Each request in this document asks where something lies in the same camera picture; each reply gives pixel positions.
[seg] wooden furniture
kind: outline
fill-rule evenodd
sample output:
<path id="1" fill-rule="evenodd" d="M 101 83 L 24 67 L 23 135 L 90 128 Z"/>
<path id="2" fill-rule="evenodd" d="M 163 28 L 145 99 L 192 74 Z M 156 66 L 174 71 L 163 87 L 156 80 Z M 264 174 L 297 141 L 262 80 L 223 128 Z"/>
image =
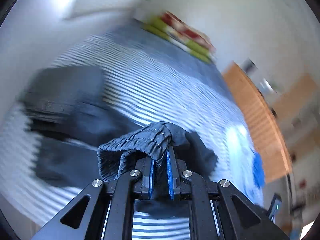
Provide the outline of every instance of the wooden furniture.
<path id="1" fill-rule="evenodd" d="M 236 63 L 223 78 L 244 115 L 254 147 L 261 155 L 266 183 L 290 173 L 291 159 L 283 136 L 256 86 Z"/>
<path id="2" fill-rule="evenodd" d="M 288 119 L 291 121 L 300 109 L 312 100 L 318 89 L 312 77 L 308 73 L 304 74 L 272 105 L 277 113 L 277 121 L 282 122 Z"/>
<path id="3" fill-rule="evenodd" d="M 294 156 L 295 161 L 305 158 L 312 153 L 315 147 L 320 148 L 320 129 L 314 128 L 307 135 L 300 138 L 293 146 L 288 147 L 291 156 Z"/>

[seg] blue and white striped blanket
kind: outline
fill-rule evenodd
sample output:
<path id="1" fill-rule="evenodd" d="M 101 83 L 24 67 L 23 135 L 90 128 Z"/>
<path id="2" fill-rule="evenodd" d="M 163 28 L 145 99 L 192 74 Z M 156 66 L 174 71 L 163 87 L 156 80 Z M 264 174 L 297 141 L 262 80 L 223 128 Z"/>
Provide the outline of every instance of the blue and white striped blanket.
<path id="1" fill-rule="evenodd" d="M 110 106 L 140 125 L 167 121 L 196 131 L 218 156 L 211 180 L 228 179 L 262 205 L 247 125 L 214 65 L 140 29 L 136 22 L 91 36 L 53 65 L 99 65 L 106 80 L 104 100 Z M 17 104 L 0 137 L 0 191 L 21 213 L 44 225 L 80 189 L 51 187 L 34 176 L 30 167 L 39 135 L 26 132 L 27 124 Z M 155 220 L 136 212 L 132 238 L 189 239 L 188 218 Z"/>

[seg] dark gray clothing pile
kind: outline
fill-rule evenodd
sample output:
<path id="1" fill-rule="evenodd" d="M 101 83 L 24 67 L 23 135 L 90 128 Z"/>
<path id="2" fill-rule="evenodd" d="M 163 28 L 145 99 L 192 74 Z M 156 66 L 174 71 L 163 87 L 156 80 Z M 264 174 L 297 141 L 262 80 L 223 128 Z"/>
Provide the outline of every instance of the dark gray clothing pile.
<path id="1" fill-rule="evenodd" d="M 96 148 L 140 128 L 102 101 L 103 86 L 96 66 L 44 69 L 32 80 L 20 101 L 32 119 L 30 130 L 44 135 L 37 177 L 52 186 L 84 188 L 99 178 Z"/>
<path id="2" fill-rule="evenodd" d="M 51 186 L 85 188 L 98 179 L 97 150 L 44 137 L 34 172 Z"/>
<path id="3" fill-rule="evenodd" d="M 78 102 L 100 96 L 103 84 L 96 66 L 47 68 L 35 76 L 20 101 L 32 119 L 62 123 Z"/>
<path id="4" fill-rule="evenodd" d="M 31 125 L 33 131 L 46 137 L 77 139 L 95 147 L 139 128 L 139 125 L 101 99 L 78 103 L 77 108 L 61 124 L 33 120 Z"/>

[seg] metal screw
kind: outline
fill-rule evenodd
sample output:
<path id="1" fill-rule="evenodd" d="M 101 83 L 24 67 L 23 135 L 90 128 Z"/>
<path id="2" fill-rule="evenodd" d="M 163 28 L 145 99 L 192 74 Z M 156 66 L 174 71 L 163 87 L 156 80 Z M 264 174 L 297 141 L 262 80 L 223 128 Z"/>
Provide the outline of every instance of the metal screw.
<path id="1" fill-rule="evenodd" d="M 220 185 L 223 187 L 229 187 L 230 186 L 230 182 L 226 179 L 223 179 L 222 181 L 220 181 Z"/>
<path id="2" fill-rule="evenodd" d="M 136 176 L 138 176 L 140 174 L 140 171 L 138 171 L 138 170 L 132 170 L 132 171 L 130 171 L 130 175 L 132 176 L 132 177 L 136 177 Z"/>
<path id="3" fill-rule="evenodd" d="M 190 176 L 192 175 L 192 172 L 186 170 L 186 171 L 183 171 L 183 172 L 182 172 L 182 175 L 185 176 L 185 177 L 190 177 Z"/>
<path id="4" fill-rule="evenodd" d="M 99 186 L 101 186 L 101 184 L 102 184 L 102 181 L 100 179 L 95 179 L 92 182 L 92 186 L 94 186 L 94 187 L 99 187 Z"/>

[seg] blue gripper pad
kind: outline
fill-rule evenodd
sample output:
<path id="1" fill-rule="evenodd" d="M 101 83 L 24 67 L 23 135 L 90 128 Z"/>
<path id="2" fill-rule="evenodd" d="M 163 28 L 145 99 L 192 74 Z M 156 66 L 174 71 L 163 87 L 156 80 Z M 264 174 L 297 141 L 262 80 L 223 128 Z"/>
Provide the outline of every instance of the blue gripper pad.
<path id="1" fill-rule="evenodd" d="M 154 167 L 155 161 L 152 160 L 151 161 L 151 168 L 150 168 L 150 179 L 149 179 L 149 199 L 152 197 L 152 190 L 153 190 L 153 182 L 154 182 L 154 171 L 153 171 L 153 167 Z"/>
<path id="2" fill-rule="evenodd" d="M 168 187 L 169 187 L 170 199 L 173 200 L 174 193 L 173 193 L 172 170 L 171 170 L 169 151 L 167 151 L 167 175 L 168 175 Z"/>

